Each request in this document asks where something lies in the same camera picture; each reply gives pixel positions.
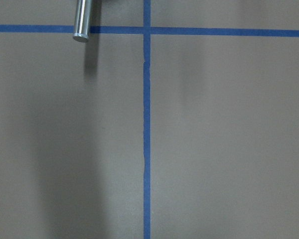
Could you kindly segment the steel muddler black tip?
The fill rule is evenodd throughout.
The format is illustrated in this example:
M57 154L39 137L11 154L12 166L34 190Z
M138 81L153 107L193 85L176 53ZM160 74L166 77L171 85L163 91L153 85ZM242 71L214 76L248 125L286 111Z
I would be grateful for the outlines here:
M73 39L86 43L89 41L90 19L92 12L91 0L78 0L75 14Z

